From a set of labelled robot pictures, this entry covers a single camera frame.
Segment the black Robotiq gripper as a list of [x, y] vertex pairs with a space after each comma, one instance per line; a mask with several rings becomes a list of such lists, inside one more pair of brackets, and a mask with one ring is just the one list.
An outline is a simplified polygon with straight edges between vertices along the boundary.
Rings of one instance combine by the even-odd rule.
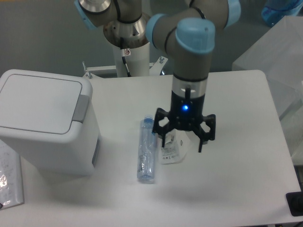
[[[202, 152], [202, 146], [205, 142], [215, 140], [216, 115], [202, 115], [204, 100], [205, 95], [198, 98], [185, 99], [172, 92], [170, 111], [167, 112], [162, 108], [157, 108], [152, 132], [158, 134], [158, 137], [162, 139], [162, 147], [165, 147], [166, 134], [173, 129], [193, 131], [200, 139], [199, 153]], [[167, 118], [168, 122], [161, 126], [160, 122], [165, 118]], [[209, 127], [208, 132], [202, 128], [202, 123]]]

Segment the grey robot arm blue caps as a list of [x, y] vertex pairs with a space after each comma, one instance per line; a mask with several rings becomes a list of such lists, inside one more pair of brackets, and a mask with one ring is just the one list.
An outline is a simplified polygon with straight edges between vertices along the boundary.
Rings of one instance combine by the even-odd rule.
[[157, 109], [154, 133], [164, 139], [174, 129], [191, 131], [200, 144], [215, 139], [216, 116], [202, 114], [207, 78], [215, 32], [239, 20], [239, 1], [189, 0], [180, 13], [152, 17], [143, 13], [140, 0], [77, 0], [74, 4], [84, 24], [90, 29], [103, 27], [106, 39], [118, 48], [119, 76], [135, 76], [139, 64], [130, 57], [146, 44], [173, 60], [170, 111]]

